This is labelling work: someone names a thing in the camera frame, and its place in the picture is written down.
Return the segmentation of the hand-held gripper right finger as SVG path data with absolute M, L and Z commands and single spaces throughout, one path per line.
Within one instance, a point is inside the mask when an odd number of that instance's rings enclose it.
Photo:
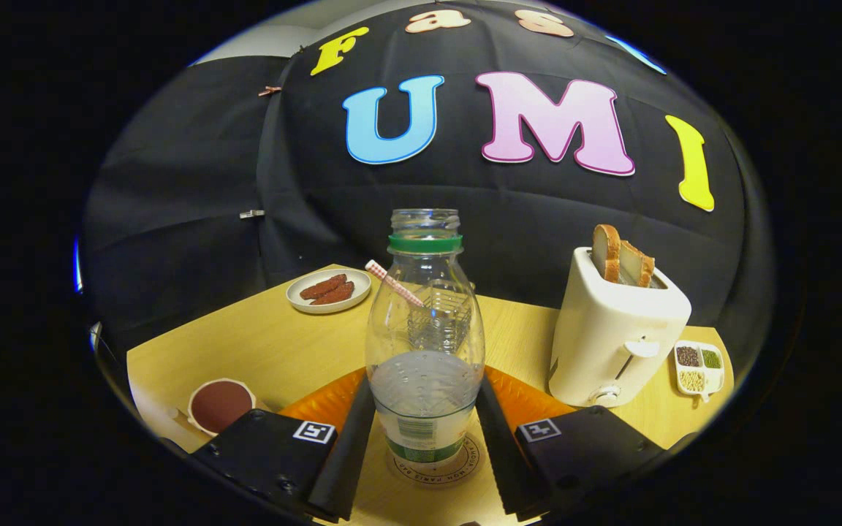
M 555 522 L 615 496 L 667 452 L 611 410 L 576 409 L 487 367 L 477 413 L 504 510 Z

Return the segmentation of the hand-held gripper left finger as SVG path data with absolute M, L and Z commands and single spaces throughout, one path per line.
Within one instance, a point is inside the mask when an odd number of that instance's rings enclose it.
M 348 520 L 373 415 L 365 370 L 356 369 L 280 412 L 248 411 L 191 461 L 304 522 Z

